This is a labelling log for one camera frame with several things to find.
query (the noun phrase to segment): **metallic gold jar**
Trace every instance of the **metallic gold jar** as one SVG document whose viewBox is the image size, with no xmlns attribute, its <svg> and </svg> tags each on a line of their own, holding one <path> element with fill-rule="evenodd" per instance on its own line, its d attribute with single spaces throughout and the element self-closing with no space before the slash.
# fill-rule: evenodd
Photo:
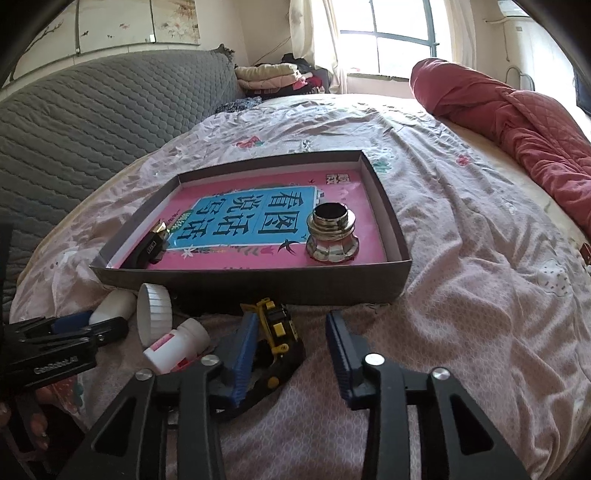
<svg viewBox="0 0 591 480">
<path fill-rule="evenodd" d="M 340 263 L 351 260 L 359 251 L 359 239 L 353 234 L 355 214 L 342 203 L 321 203 L 307 223 L 310 236 L 306 251 L 314 260 Z"/>
</svg>

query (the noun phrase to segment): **black bird illustration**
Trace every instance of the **black bird illustration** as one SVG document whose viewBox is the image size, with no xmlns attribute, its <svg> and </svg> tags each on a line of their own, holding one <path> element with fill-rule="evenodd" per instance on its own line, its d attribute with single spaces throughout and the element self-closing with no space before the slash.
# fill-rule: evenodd
<svg viewBox="0 0 591 480">
<path fill-rule="evenodd" d="M 279 248 L 277 249 L 277 251 L 281 250 L 282 248 L 285 248 L 289 253 L 291 253 L 292 255 L 295 255 L 296 253 L 291 249 L 292 244 L 299 244 L 299 242 L 292 242 L 286 238 L 285 242 L 283 242 L 281 245 L 279 245 Z"/>
</svg>

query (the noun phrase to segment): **white curtain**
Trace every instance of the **white curtain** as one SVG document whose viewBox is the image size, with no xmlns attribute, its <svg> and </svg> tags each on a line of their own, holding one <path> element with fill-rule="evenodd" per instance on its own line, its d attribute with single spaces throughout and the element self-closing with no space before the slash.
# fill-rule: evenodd
<svg viewBox="0 0 591 480">
<path fill-rule="evenodd" d="M 347 93 L 333 0 L 291 0 L 290 31 L 294 57 L 331 72 L 332 93 Z"/>
<path fill-rule="evenodd" d="M 476 28 L 470 0 L 445 0 L 453 61 L 476 69 Z"/>
</svg>

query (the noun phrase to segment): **white rounded object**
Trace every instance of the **white rounded object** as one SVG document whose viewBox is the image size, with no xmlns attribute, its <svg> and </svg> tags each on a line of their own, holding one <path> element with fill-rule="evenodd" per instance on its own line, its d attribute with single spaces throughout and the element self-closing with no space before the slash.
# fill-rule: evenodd
<svg viewBox="0 0 591 480">
<path fill-rule="evenodd" d="M 142 283 L 138 293 L 138 333 L 142 346 L 152 345 L 173 327 L 173 306 L 162 285 Z"/>
<path fill-rule="evenodd" d="M 181 370 L 209 347 L 207 330 L 197 320 L 187 319 L 144 351 L 159 374 Z"/>
<path fill-rule="evenodd" d="M 135 312 L 136 304 L 135 294 L 132 291 L 113 290 L 90 316 L 88 324 L 104 322 L 115 317 L 129 320 Z"/>
</svg>

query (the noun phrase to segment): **red blanket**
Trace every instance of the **red blanket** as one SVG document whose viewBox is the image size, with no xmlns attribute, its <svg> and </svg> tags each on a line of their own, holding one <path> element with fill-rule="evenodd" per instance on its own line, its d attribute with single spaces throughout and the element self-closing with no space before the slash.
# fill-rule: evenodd
<svg viewBox="0 0 591 480">
<path fill-rule="evenodd" d="M 591 144 L 560 103 L 439 59 L 410 82 L 427 112 L 497 143 L 591 236 Z"/>
</svg>

